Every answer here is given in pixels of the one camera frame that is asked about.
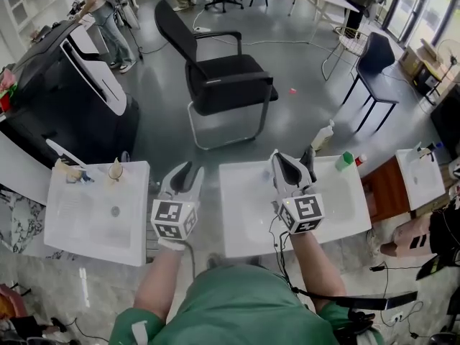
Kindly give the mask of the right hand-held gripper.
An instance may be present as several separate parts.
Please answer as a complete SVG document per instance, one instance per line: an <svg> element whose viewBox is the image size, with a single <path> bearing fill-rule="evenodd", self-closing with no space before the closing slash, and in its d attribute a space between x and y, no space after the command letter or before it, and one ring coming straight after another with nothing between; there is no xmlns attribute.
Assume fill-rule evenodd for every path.
<svg viewBox="0 0 460 345"><path fill-rule="evenodd" d="M302 234L315 230L326 217L323 196L309 169L300 160L277 149L271 159L274 185L272 185L272 207L275 212L274 225L281 232ZM286 192L286 185L302 190Z"/></svg>

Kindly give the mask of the person's right forearm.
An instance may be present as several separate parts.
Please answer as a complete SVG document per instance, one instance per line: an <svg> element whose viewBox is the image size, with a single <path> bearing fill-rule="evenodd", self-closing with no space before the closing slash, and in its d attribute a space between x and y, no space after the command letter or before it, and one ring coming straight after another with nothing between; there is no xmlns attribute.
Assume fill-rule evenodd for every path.
<svg viewBox="0 0 460 345"><path fill-rule="evenodd" d="M322 296L345 296L346 288L339 270L311 232L290 235L307 292Z"/></svg>

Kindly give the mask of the person's left forearm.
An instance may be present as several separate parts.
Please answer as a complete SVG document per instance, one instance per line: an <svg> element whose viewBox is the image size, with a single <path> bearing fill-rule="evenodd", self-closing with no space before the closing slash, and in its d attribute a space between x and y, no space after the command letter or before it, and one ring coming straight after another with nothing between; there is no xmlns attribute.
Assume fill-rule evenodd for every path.
<svg viewBox="0 0 460 345"><path fill-rule="evenodd" d="M175 295L182 256L182 251L161 248L137 289L134 308L154 313L163 323L166 322Z"/></svg>

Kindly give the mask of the person's left hand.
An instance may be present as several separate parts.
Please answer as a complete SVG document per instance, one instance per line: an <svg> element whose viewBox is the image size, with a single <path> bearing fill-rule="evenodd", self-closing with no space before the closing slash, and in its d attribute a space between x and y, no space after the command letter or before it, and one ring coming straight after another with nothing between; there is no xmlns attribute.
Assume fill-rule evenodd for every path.
<svg viewBox="0 0 460 345"><path fill-rule="evenodd" d="M183 252L187 246L187 244L184 241L175 241L172 239L166 239L162 237L160 237L157 240L157 243L162 247L168 248L176 252Z"/></svg>

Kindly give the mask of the black faucet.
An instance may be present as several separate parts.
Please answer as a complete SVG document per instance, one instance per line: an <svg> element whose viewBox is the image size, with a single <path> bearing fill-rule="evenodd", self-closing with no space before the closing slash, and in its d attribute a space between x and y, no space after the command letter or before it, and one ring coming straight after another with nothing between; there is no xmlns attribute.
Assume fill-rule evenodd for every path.
<svg viewBox="0 0 460 345"><path fill-rule="evenodd" d="M303 153L303 155L302 155L302 157L300 159L300 163L307 168L312 183L315 183L317 181L317 177L316 177L316 174L314 172L314 159L315 159L315 156L316 156L315 150L313 149L313 147L311 145L309 145L305 149L305 152Z"/></svg>

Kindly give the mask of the white rectangular sink basin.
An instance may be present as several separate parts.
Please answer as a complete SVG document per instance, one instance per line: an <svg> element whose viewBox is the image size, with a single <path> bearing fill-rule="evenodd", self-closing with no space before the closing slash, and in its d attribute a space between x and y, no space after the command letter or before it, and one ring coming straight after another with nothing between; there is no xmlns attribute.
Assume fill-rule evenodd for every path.
<svg viewBox="0 0 460 345"><path fill-rule="evenodd" d="M317 157L314 191L323 197L325 218L313 231L318 243L331 242L368 231L371 221L356 165L342 171L336 156ZM274 252L273 242L286 230L272 205L277 191L264 174L266 162L222 164L219 167L224 226L224 252L228 258Z"/></svg>
<svg viewBox="0 0 460 345"><path fill-rule="evenodd" d="M65 171L52 169L47 196L44 243L85 257L140 267L145 264L146 161L122 163L118 180L100 164L90 183L69 183Z"/></svg>

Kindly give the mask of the brown wooden sink cabinet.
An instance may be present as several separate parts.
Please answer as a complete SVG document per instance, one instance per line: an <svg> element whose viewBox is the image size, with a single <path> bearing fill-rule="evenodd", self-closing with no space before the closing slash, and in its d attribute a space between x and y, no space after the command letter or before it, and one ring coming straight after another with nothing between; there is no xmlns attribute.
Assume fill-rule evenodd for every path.
<svg viewBox="0 0 460 345"><path fill-rule="evenodd" d="M410 207L408 192L396 156L361 178L371 224L416 212Z"/></svg>

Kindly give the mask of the black cantilever office chair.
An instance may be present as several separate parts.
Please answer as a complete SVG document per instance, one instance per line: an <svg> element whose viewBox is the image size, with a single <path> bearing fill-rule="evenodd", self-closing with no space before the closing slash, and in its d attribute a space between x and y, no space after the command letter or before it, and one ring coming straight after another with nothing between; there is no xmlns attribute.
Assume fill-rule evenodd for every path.
<svg viewBox="0 0 460 345"><path fill-rule="evenodd" d="M241 32L192 32L166 0L160 0L155 7L155 24L163 38L185 59L185 79L191 98L187 110L196 147L209 150L198 142L193 112L210 116L261 104L259 126L254 135L233 139L213 148L255 140L265 127L269 104L278 100L278 93L273 86L273 77L251 55L242 52ZM223 36L236 40L237 54L197 60L199 40Z"/></svg>

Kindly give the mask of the white curved faucet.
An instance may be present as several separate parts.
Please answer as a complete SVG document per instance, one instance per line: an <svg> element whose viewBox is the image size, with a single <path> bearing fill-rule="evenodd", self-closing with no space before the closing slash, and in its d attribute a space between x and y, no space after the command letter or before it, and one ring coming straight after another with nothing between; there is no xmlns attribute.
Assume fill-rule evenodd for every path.
<svg viewBox="0 0 460 345"><path fill-rule="evenodd" d="M78 159L75 155L71 152L67 151L64 147L60 146L58 143L52 141L51 139L45 140L46 144L53 149L59 156L65 155L68 159L74 161L77 165L83 168L87 168L87 164Z"/></svg>

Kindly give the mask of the dark blue side chair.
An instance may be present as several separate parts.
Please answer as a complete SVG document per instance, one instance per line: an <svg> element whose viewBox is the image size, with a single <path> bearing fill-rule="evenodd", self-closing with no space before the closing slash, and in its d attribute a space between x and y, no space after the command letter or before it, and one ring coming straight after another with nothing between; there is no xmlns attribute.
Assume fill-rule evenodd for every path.
<svg viewBox="0 0 460 345"><path fill-rule="evenodd" d="M387 82L383 73L385 68L390 67L394 63L395 55L389 39L382 34L371 32L367 38L363 53L357 60L356 78L342 102L342 105L344 105L348 101L354 87L361 81L369 93L364 104L372 100L372 105L369 107L356 132L363 127L377 104L387 104L390 107L376 128L376 132L387 121L392 111L399 104L392 86Z"/></svg>

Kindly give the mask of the person's green clothing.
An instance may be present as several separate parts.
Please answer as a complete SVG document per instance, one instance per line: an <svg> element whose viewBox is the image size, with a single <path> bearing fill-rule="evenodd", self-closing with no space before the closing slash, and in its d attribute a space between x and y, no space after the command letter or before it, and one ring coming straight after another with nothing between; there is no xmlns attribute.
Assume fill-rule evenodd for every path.
<svg viewBox="0 0 460 345"><path fill-rule="evenodd" d="M314 313L281 276L241 264L199 274L169 323L126 309L109 345L339 345L335 331L351 325L346 308L328 303Z"/></svg>

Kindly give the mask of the black and white kiosk machine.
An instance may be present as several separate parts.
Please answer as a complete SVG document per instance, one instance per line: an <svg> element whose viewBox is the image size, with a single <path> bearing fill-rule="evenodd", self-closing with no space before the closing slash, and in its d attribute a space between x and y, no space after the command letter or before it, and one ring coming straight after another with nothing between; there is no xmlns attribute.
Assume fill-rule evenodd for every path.
<svg viewBox="0 0 460 345"><path fill-rule="evenodd" d="M139 105L121 87L86 29L54 26L12 68L17 88L0 131L45 167L53 141L88 164L132 155Z"/></svg>

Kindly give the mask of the black standing fan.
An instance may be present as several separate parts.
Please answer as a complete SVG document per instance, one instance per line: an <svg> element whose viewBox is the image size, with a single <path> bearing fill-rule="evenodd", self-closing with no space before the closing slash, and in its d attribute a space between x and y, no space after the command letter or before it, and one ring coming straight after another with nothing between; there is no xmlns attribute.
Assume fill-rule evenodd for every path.
<svg viewBox="0 0 460 345"><path fill-rule="evenodd" d="M433 68L437 82L427 97L433 105L437 105L455 85L460 84L460 42L442 40L436 48Z"/></svg>

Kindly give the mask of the pink flowers in red pot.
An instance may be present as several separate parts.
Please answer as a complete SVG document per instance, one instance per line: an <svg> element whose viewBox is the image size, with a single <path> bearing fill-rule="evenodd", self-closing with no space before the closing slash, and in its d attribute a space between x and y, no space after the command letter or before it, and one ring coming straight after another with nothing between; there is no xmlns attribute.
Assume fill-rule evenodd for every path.
<svg viewBox="0 0 460 345"><path fill-rule="evenodd" d="M0 81L0 109L7 112L11 108L11 97L17 89L17 80L10 69L5 68Z"/></svg>

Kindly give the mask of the white shelf cabinet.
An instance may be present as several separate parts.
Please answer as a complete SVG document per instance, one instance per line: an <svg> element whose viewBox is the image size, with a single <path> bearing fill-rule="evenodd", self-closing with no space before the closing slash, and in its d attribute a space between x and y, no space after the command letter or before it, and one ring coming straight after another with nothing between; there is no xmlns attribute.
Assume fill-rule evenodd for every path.
<svg viewBox="0 0 460 345"><path fill-rule="evenodd" d="M66 0L0 0L0 26L6 43L27 50L32 35L68 18Z"/></svg>

